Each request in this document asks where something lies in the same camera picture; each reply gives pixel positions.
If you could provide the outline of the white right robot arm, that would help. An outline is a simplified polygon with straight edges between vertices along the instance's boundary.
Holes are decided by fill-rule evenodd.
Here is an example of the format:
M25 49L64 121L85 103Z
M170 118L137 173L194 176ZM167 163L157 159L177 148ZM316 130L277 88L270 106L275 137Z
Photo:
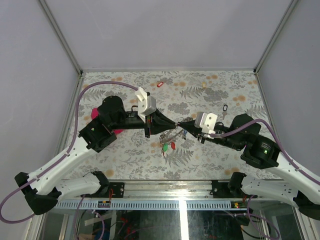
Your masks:
M260 135L262 119L246 113L237 115L226 127L216 122L212 113L201 113L197 119L179 122L199 142L206 141L241 151L240 156L249 166L278 176L284 183L271 183L242 172L234 172L227 184L231 196L261 196L286 203L305 216L320 218L320 177L293 160L277 139Z

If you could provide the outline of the large metal keyring with keys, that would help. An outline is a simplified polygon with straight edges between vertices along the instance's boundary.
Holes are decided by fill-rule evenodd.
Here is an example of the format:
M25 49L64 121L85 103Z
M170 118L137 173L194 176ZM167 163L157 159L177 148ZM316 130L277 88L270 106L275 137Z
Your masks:
M167 130L160 134L159 136L159 145L161 147L161 154L164 157L169 149L176 150L176 141L178 138L183 140L187 139L187 130L181 128L178 124L174 129Z

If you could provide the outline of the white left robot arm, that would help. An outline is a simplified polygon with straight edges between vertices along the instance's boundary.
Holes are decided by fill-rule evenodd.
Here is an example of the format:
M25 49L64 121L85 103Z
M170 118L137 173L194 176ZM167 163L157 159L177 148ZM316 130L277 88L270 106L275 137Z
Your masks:
M120 97L112 95L97 108L98 115L86 125L63 152L43 167L20 172L15 181L35 215L53 209L58 202L76 196L106 197L110 182L102 171L66 180L64 177L84 160L93 157L117 139L116 130L143 129L145 136L160 134L176 127L176 123L156 108L156 100L139 98L138 105L125 111Z

